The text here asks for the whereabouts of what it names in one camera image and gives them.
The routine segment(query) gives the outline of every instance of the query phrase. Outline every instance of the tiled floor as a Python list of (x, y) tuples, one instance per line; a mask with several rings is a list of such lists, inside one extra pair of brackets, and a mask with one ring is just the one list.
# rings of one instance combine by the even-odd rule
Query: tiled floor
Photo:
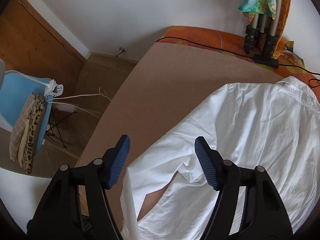
[[(110, 98), (113, 98), (135, 65), (136, 63), (92, 54), (82, 67), (74, 94), (95, 94), (101, 87), (101, 91), (105, 91)], [(72, 103), (80, 105), (81, 108), (104, 113), (110, 101), (105, 97), (93, 96), (73, 98)], [(57, 121), (65, 114), (60, 113)], [(67, 150), (80, 157), (98, 122), (99, 118), (90, 114), (75, 113), (59, 125), (62, 137), (68, 143)], [(54, 130), (54, 134), (57, 140), (57, 130)], [(37, 171), (38, 176), (51, 177), (65, 163), (71, 167), (76, 165), (77, 159), (54, 145), (55, 143), (47, 138), (42, 148), (43, 152), (36, 155), (34, 170), (37, 171), (38, 166), (47, 167)]]

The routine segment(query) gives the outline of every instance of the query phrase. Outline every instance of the white shirt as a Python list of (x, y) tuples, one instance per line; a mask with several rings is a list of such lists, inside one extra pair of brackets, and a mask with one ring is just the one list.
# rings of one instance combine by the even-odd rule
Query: white shirt
[[(288, 77), (276, 84), (227, 84), (211, 94), (127, 169), (121, 206), (124, 239), (200, 239), (218, 192), (205, 179), (194, 143), (203, 136), (211, 149), (239, 167), (266, 168), (295, 232), (315, 206), (320, 189), (320, 113), (311, 89)], [(139, 222), (146, 194), (162, 198)], [(238, 231), (244, 203), (240, 188), (230, 233)]]

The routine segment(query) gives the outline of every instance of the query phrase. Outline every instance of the tie-dye fabric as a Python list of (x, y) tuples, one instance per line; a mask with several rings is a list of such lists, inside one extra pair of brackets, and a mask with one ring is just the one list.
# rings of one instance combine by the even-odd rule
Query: tie-dye fabric
[(244, 13), (249, 22), (256, 13), (266, 14), (275, 19), (276, 0), (244, 0), (239, 10)]

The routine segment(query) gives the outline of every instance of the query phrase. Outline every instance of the leopard print cushion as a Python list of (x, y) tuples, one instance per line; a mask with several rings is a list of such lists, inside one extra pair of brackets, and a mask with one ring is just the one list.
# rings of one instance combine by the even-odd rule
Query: leopard print cushion
[(31, 174), (32, 172), (32, 163), (36, 150), (36, 141), (45, 113), (45, 101), (43, 96), (40, 94), (36, 94), (35, 96), (36, 103), (33, 107), (33, 111), (29, 116), (31, 125), (28, 131), (28, 141), (22, 157), (22, 168), (27, 174)]

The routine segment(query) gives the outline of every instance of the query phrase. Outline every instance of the orange floral tablecloth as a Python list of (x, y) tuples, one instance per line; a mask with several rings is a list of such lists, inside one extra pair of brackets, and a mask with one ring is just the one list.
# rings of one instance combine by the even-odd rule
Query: orange floral tablecloth
[[(168, 28), (168, 30), (165, 32), (165, 34), (161, 37), (177, 37), (177, 38), (183, 38), (187, 39), (202, 45), (208, 45), (211, 47), (219, 48), (219, 49), (226, 49), (231, 52), (235, 52), (241, 55), (246, 55), (244, 52), (243, 46), (244, 46), (244, 37), (234, 35), (231, 33), (225, 33), (220, 32), (216, 30), (211, 29), (204, 29), (204, 28), (198, 28), (198, 27), (187, 27), (187, 26), (171, 26)], [(187, 45), (187, 46), (193, 46), (198, 47), (202, 49), (209, 49), (216, 51), (215, 49), (206, 48), (203, 46), (199, 46), (196, 44), (193, 44), (188, 41), (183, 41), (175, 38), (167, 38), (163, 39), (159, 42), (167, 42), (167, 43), (176, 43), (181, 45)], [(222, 52), (229, 55), (232, 55), (234, 57), (242, 58), (243, 60), (247, 60), (252, 62), (251, 58), (246, 57), (240, 57), (236, 56), (235, 54), (229, 53), (229, 52)], [(259, 49), (254, 49), (254, 51), (251, 51), (249, 56), (253, 56), (254, 53), (260, 54), (261, 51)], [(285, 65), (299, 65), (304, 68), (303, 60), (300, 59), (298, 56), (295, 58), (288, 58), (286, 55), (279, 56), (278, 57), (279, 63), (285, 64)], [(270, 71), (275, 72), (279, 76), (282, 76), (284, 78), (288, 76), (294, 76), (300, 81), (304, 82), (309, 86), (309, 80), (312, 78), (315, 78), (312, 74), (307, 73), (306, 71), (295, 68), (295, 67), (285, 67), (285, 66), (279, 66), (279, 68), (275, 69), (269, 66), (258, 64), (261, 67), (267, 68)], [(318, 85), (317, 81), (311, 82), (312, 86)], [(311, 88), (311, 90), (316, 95), (318, 101), (320, 101), (320, 87), (318, 88)]]

